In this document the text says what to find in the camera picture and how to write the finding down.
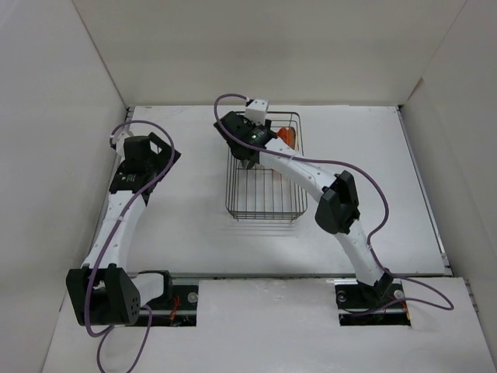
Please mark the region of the black plate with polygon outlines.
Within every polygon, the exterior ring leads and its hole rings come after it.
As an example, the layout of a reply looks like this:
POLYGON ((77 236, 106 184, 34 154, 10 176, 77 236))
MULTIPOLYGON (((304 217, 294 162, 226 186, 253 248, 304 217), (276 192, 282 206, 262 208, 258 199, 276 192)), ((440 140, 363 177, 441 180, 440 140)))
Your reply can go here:
POLYGON ((253 160, 243 160, 240 161, 240 164, 242 169, 252 169, 256 165, 256 162, 253 160))

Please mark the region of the orange plate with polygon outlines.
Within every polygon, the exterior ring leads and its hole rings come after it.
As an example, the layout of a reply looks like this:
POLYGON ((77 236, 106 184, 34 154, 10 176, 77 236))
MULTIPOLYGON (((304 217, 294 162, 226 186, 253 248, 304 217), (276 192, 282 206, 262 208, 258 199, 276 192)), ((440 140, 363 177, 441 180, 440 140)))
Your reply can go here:
POLYGON ((293 140, 293 138, 292 138, 292 134, 291 134, 290 128, 291 127, 281 127, 277 131, 277 136, 279 138, 281 138, 285 144, 287 144, 290 148, 293 149, 293 145, 291 143, 292 140, 293 140))

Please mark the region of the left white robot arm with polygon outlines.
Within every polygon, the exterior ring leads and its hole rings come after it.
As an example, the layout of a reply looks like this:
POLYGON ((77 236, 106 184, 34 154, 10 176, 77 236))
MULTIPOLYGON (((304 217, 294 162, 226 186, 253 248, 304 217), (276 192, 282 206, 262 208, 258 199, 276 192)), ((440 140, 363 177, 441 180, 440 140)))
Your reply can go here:
POLYGON ((132 326, 151 302, 163 309, 173 301, 172 278, 166 270, 127 273, 127 257, 137 223, 159 181, 180 152, 154 133, 127 136, 109 186, 103 223, 90 253, 79 268, 68 271, 66 286, 81 326, 132 326))

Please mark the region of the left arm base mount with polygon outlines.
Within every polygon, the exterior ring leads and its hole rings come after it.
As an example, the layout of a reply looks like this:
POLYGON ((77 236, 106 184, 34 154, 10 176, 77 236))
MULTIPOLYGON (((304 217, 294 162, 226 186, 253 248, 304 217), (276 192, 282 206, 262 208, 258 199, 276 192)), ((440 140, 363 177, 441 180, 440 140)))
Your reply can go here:
POLYGON ((162 295, 151 298, 157 291, 150 285, 140 284, 136 277, 132 280, 139 290, 141 300, 147 300, 152 310, 152 326, 190 327, 196 326, 199 301, 199 283, 191 280, 175 281, 172 277, 165 280, 162 295))

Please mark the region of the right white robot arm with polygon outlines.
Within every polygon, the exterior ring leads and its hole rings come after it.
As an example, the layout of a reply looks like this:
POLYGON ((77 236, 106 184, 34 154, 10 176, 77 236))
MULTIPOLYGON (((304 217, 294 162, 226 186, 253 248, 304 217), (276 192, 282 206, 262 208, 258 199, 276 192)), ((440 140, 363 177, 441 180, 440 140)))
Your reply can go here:
POLYGON ((273 169, 304 189, 317 203, 315 221, 333 235, 348 256, 359 286, 359 296, 369 306, 378 305, 388 294, 393 278, 371 251, 360 223, 359 198, 354 177, 348 171, 332 173, 292 149, 276 132, 256 125, 230 111, 214 123, 231 154, 250 166, 273 169))

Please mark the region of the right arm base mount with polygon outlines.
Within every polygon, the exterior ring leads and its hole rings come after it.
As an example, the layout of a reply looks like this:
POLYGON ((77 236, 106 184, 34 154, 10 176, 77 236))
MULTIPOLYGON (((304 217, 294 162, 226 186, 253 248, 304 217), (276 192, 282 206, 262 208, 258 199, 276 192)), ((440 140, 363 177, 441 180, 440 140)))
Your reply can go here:
POLYGON ((411 319, 405 301, 387 304, 405 296, 399 280, 379 298, 368 295, 355 280, 335 281, 335 302, 340 326, 410 326, 411 319))

